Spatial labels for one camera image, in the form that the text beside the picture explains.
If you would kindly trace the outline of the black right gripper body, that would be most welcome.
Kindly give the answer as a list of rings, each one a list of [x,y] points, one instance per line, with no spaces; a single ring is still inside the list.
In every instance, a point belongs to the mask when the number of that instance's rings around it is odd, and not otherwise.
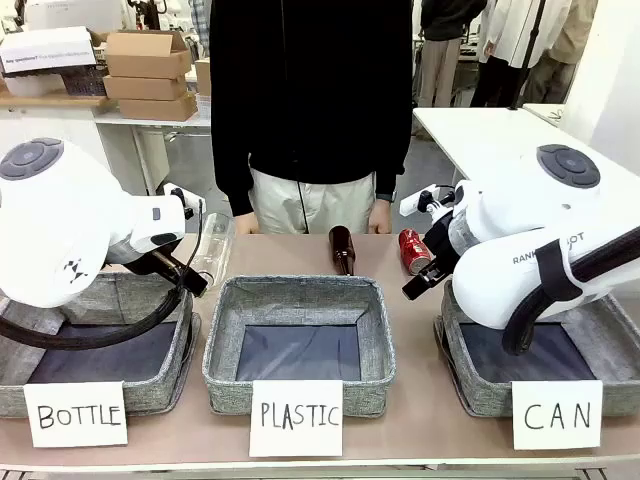
[[[440,219],[434,220],[423,237],[423,243],[432,256],[430,266],[440,274],[451,274],[460,259],[449,239],[449,225],[452,219],[453,214],[446,213]]]

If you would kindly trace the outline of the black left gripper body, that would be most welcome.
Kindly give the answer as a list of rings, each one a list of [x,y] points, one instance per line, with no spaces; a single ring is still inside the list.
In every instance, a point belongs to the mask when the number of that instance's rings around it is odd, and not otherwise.
[[[155,250],[150,252],[148,257],[154,271],[175,286],[181,285],[195,297],[201,297],[207,291],[206,278],[173,255]]]

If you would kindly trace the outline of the person's left hand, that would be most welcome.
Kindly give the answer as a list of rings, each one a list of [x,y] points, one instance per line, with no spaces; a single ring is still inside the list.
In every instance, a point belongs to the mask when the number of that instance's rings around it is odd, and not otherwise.
[[[391,203],[387,200],[376,199],[368,220],[369,234],[390,234],[392,232]]]

